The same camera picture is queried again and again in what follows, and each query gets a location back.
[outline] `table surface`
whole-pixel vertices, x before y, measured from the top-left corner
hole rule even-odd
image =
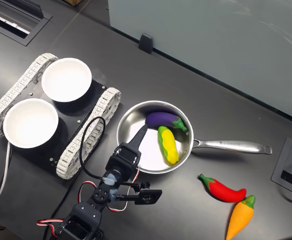
[[[122,213],[105,210],[101,224],[105,239],[224,239],[234,204],[207,194],[197,179],[200,173],[233,189],[246,188],[248,195],[256,196],[253,219],[234,239],[292,236],[292,192],[270,180],[286,137],[292,138],[291,121],[158,54],[142,52],[136,43],[104,26],[105,12],[96,10],[105,4],[103,0],[85,0],[79,8],[57,0],[40,4],[53,18],[27,47],[0,34],[0,98],[44,52],[81,59],[99,82],[119,89],[121,104],[87,163],[90,171],[104,172],[117,145],[120,118],[133,105],[148,100],[180,108],[191,121],[196,138],[245,140],[273,149],[272,155],[253,155],[197,148],[171,173],[140,174],[137,182],[150,181],[163,195],[155,205],[130,203]],[[0,138],[0,178],[6,144]],[[81,173],[57,217],[64,218],[76,204],[84,180],[91,179]],[[51,215],[68,184],[15,154],[0,197],[0,222],[23,239],[41,239],[44,227],[36,226],[36,221]],[[92,193],[88,188],[83,199]]]

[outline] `metal floor vent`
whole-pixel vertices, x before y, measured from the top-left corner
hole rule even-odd
[[[292,191],[292,139],[286,138],[271,180]]]
[[[51,18],[33,1],[0,0],[0,33],[22,45],[28,45]]]

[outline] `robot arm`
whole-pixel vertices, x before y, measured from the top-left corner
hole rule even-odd
[[[149,189],[150,183],[128,183],[136,173],[141,153],[139,145],[148,130],[144,125],[129,143],[120,144],[109,158],[106,173],[91,198],[75,205],[56,231],[58,240],[101,240],[102,211],[111,201],[134,201],[136,205],[155,204],[162,190]],[[120,185],[131,186],[138,195],[116,194]]]

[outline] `frying pan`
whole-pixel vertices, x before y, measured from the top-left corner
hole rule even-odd
[[[148,129],[139,146],[141,152],[139,167],[140,171],[144,173],[164,174],[173,171],[187,160],[194,148],[206,147],[247,154],[271,154],[272,152],[269,146],[249,141],[194,139],[193,130],[187,116],[174,105],[156,100],[139,103],[123,115],[117,129],[117,144],[128,143],[145,124],[147,115],[153,112],[167,112],[179,116],[188,131],[171,129],[176,141],[179,162],[175,165],[168,165],[160,150],[157,129]]]

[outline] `green pepper stem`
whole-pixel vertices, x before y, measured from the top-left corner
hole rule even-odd
[[[254,209],[254,203],[255,203],[255,196],[250,195],[246,197],[243,201],[241,201],[243,204],[247,205],[248,207]]]
[[[211,177],[205,177],[203,174],[199,175],[199,177],[204,181],[205,185],[210,191],[209,183],[214,183],[215,182],[214,179]]]

